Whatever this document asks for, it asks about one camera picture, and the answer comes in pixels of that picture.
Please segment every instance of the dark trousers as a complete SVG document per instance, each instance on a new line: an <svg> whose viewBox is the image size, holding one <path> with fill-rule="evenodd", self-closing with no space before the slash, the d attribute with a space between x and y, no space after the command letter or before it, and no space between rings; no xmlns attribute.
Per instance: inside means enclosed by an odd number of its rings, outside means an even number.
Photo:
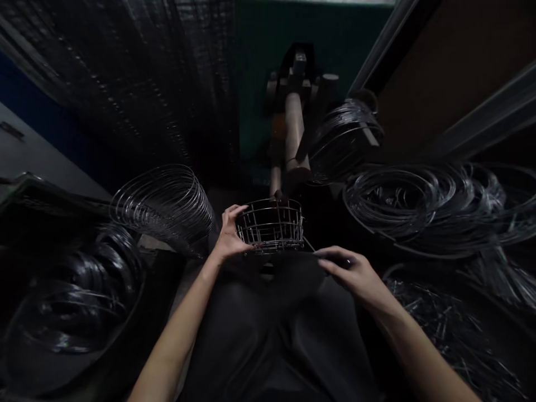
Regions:
<svg viewBox="0 0 536 402"><path fill-rule="evenodd" d="M180 400L378 401L353 297L312 254L272 257L268 284L255 257L222 268Z"/></svg>

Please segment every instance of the blue wall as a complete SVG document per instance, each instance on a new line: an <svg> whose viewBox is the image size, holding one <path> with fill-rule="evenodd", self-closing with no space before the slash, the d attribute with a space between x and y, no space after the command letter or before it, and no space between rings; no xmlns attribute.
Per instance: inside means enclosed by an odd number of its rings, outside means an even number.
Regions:
<svg viewBox="0 0 536 402"><path fill-rule="evenodd" d="M131 176L109 148L83 132L71 111L49 98L1 52L0 102L111 194Z"/></svg>

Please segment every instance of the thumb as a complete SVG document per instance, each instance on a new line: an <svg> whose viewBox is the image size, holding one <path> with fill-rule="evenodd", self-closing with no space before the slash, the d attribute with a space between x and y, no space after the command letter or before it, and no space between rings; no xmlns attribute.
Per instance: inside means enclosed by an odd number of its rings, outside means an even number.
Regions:
<svg viewBox="0 0 536 402"><path fill-rule="evenodd" d="M324 260L324 259L319 259L318 260L318 265L320 265L322 268L324 268L330 274L335 275L335 276L341 278L344 281L349 281L350 280L350 276L351 276L350 272L348 272L347 270L339 267L334 262Z"/></svg>

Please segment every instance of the hand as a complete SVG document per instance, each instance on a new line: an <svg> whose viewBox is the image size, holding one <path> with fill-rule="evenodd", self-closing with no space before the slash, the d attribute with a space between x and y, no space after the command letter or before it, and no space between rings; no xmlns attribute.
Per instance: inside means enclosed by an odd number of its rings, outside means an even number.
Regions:
<svg viewBox="0 0 536 402"><path fill-rule="evenodd" d="M319 257L332 255L350 261L352 265L348 270L328 260L320 259L318 263L330 274L342 280L367 309L386 312L399 305L365 256L339 246L322 248L315 252L315 255Z"/></svg>
<svg viewBox="0 0 536 402"><path fill-rule="evenodd" d="M235 219L248 205L233 205L222 214L223 226L212 253L226 260L234 254L254 250L255 247L245 244L236 234Z"/></svg>

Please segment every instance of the black mesh netting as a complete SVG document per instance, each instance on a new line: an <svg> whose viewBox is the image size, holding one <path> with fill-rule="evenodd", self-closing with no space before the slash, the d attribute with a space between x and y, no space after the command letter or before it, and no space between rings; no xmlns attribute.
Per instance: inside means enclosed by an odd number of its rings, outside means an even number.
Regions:
<svg viewBox="0 0 536 402"><path fill-rule="evenodd" d="M2 51L135 170L232 179L233 0L0 2Z"/></svg>

